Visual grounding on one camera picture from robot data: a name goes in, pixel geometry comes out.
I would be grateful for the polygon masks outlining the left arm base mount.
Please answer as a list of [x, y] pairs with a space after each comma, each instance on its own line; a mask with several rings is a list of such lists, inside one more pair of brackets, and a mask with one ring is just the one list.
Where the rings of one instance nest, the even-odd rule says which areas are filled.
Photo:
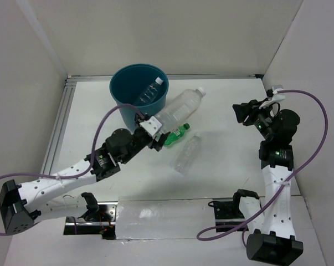
[[98, 202], [90, 192], [81, 195], [87, 210], [82, 216], [66, 217], [63, 235], [97, 235], [104, 240], [115, 240], [117, 202]]

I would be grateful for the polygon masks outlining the green plastic bottle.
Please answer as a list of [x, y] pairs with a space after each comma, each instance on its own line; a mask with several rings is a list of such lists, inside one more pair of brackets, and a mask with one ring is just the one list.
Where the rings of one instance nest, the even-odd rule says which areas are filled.
[[169, 134], [166, 141], [164, 142], [164, 146], [169, 147], [169, 146], [173, 145], [176, 141], [181, 139], [189, 129], [190, 129], [189, 123], [185, 123], [185, 124], [179, 126], [178, 128], [176, 128], [175, 130], [173, 130]]

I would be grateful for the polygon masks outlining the large clear bottle front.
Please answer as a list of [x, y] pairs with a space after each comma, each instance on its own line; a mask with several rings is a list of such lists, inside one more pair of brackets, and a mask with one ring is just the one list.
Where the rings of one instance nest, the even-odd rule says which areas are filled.
[[155, 115], [162, 124], [159, 132], [166, 134], [178, 128], [200, 106], [206, 95], [203, 88], [186, 89]]

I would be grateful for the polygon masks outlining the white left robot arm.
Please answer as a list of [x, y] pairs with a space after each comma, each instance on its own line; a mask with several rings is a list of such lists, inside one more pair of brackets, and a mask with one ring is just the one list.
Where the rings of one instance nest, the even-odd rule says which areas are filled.
[[69, 192], [100, 182], [120, 171], [145, 147], [160, 151], [168, 134], [151, 137], [143, 128], [133, 133], [117, 129], [100, 148], [78, 163], [52, 176], [16, 183], [9, 180], [0, 192], [0, 213], [7, 236], [22, 233], [41, 221], [61, 216], [75, 216], [93, 221], [99, 214], [99, 205], [91, 192], [77, 197]]

